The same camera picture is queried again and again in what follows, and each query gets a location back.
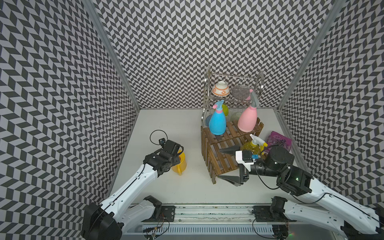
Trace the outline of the yellow watering can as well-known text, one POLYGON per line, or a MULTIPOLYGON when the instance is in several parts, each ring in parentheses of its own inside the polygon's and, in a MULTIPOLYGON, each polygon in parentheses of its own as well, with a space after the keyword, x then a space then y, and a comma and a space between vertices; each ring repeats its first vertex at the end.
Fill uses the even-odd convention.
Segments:
POLYGON ((177 173, 179 176, 181 176, 183 174, 183 172, 186 170, 187 168, 187 162, 186 162, 186 156, 185 156, 185 153, 182 153, 180 156, 179 156, 179 159, 180 159, 180 163, 178 165, 175 165, 173 167, 171 167, 172 171, 174 171, 175 173, 177 173))

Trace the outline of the yellow spray bottle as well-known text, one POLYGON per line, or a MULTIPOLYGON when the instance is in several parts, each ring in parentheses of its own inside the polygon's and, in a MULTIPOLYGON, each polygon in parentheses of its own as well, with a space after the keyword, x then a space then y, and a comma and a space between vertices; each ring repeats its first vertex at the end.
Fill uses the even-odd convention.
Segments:
POLYGON ((266 147, 268 147, 268 144, 259 138, 258 136, 255 136, 253 134, 250 134, 251 140, 246 142, 241 148, 241 151, 248 150, 253 153, 253 155, 262 155, 263 151, 266 147))

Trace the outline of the blue spray bottle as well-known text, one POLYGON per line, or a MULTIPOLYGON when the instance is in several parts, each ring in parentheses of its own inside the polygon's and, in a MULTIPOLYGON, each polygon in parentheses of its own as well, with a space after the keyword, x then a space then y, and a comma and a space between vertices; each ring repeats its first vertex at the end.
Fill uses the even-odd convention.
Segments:
POLYGON ((213 109, 215 111, 209 122, 210 132, 216 136, 223 135, 227 127, 226 116, 223 111, 223 104, 224 100, 220 100, 213 105, 213 109))

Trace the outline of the pink spray bottle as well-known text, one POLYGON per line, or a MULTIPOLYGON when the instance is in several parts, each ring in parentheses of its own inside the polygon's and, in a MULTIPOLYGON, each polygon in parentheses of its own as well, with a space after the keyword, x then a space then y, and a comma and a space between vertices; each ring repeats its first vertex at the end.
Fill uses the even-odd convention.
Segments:
POLYGON ((250 99, 251 99, 251 104, 242 113, 238 121, 239 130, 245 133, 249 133, 253 131, 258 119, 257 107, 258 107, 259 101, 258 101, 258 96, 253 89, 250 89, 250 99))

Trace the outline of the wooden slatted shelf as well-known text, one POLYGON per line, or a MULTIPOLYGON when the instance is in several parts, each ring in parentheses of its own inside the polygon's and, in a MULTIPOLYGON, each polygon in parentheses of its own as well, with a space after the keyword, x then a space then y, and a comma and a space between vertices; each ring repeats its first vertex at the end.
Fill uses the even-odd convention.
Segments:
POLYGON ((238 128, 238 121, 228 121, 223 135, 211 133, 208 127, 201 127, 201 151, 213 184, 220 175, 238 169, 235 151, 251 142, 249 133, 238 128))

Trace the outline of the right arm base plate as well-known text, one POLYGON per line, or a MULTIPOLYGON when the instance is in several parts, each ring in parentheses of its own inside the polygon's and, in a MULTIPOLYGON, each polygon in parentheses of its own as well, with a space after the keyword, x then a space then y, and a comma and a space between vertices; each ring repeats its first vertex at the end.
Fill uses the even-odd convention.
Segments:
POLYGON ((284 215, 272 214, 270 212, 270 206, 253 206, 252 213, 256 218, 256 222, 285 222, 286 218, 284 215))

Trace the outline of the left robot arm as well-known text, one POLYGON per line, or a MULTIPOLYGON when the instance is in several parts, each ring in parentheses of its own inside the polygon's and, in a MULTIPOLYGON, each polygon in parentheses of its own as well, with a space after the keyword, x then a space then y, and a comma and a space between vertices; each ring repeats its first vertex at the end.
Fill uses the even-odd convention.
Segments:
POLYGON ((159 144, 161 148, 147 155, 136 173, 115 193, 99 204, 85 207, 81 230, 85 240, 119 240, 142 221, 161 220, 162 202, 152 196, 132 206, 151 182, 181 161, 183 146, 165 139, 160 139, 159 144))

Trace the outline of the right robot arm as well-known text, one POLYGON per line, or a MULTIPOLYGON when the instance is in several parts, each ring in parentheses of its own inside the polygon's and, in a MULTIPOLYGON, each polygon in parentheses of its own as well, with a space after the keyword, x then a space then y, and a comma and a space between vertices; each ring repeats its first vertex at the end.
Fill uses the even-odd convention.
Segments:
POLYGON ((221 178, 234 186, 243 185, 250 175, 276 178, 276 188, 295 202, 275 196, 268 218, 272 221, 299 221, 336 234, 347 240, 382 240, 384 210, 360 205, 324 185, 312 174, 293 165, 294 155, 281 146, 271 146, 265 159, 239 146, 221 149, 235 157, 239 176, 221 178))

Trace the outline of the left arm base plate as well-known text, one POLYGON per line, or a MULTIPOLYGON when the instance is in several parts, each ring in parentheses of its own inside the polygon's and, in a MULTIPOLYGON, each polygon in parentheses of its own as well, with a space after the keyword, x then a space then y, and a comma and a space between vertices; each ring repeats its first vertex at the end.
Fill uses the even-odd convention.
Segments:
POLYGON ((163 221, 163 219, 172 223, 175 220, 176 206, 168 205, 161 206, 161 208, 155 214, 156 221, 163 221))

